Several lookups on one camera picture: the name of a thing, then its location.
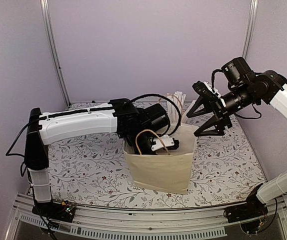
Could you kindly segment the cream paper bag with handles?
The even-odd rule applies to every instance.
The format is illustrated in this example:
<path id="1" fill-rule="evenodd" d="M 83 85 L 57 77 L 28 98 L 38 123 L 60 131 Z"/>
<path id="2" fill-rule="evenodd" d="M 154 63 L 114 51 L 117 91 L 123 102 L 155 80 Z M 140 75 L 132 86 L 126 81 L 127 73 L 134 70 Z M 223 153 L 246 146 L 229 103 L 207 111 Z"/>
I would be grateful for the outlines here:
<path id="1" fill-rule="evenodd" d="M 196 148 L 194 131 L 197 127 L 181 123 L 181 120 L 182 117 L 178 117 L 178 121 L 170 125 L 170 130 L 173 131 L 176 123 L 180 123 L 171 135 L 179 140 L 178 149 L 168 150 L 165 147 L 154 151 L 155 155 L 136 154 L 134 149 L 123 141 L 122 149 L 135 186 L 171 194 L 188 193 Z"/>

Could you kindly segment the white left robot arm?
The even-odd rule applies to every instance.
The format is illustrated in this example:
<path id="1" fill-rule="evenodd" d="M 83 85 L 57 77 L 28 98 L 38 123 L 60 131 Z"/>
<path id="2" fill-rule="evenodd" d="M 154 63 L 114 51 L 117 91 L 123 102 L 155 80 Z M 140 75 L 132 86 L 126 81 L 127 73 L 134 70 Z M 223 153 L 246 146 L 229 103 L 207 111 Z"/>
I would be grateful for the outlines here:
<path id="1" fill-rule="evenodd" d="M 170 128 L 170 120 L 159 103 L 140 108 L 127 98 L 56 113 L 42 113 L 38 107 L 32 109 L 28 123 L 22 128 L 26 131 L 22 157 L 30 174 L 33 196 L 39 210 L 47 217 L 54 217 L 58 213 L 57 204 L 52 202 L 50 187 L 49 145 L 79 136 L 116 133 L 130 145 L 138 145 L 139 152 L 152 155 L 152 138 L 138 134 L 143 130 L 156 133 L 163 128 Z"/>

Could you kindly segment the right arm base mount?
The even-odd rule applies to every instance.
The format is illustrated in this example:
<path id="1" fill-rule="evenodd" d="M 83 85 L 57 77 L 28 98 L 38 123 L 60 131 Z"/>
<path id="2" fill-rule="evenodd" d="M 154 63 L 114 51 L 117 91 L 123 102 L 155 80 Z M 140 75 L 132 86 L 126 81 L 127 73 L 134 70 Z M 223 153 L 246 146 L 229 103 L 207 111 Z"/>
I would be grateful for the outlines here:
<path id="1" fill-rule="evenodd" d="M 250 192 L 244 204 L 226 207 L 223 212 L 223 216 L 228 220 L 228 223 L 249 220 L 262 216 L 263 220 L 257 219 L 241 224 L 241 230 L 248 235 L 259 233 L 267 220 L 268 209 L 266 204 L 261 203 L 256 197 L 256 194 L 262 185 L 262 183 L 259 184 Z"/>

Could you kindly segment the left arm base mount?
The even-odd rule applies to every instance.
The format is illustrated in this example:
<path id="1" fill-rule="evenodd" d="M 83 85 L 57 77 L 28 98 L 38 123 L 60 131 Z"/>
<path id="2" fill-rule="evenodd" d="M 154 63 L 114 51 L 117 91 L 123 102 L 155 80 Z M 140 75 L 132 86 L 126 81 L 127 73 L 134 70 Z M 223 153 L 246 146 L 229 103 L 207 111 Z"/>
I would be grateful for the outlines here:
<path id="1" fill-rule="evenodd" d="M 76 205 L 67 200 L 62 202 L 38 202 L 33 199 L 34 206 L 32 212 L 36 215 L 43 217 L 44 219 L 58 220 L 62 222 L 72 223 Z"/>

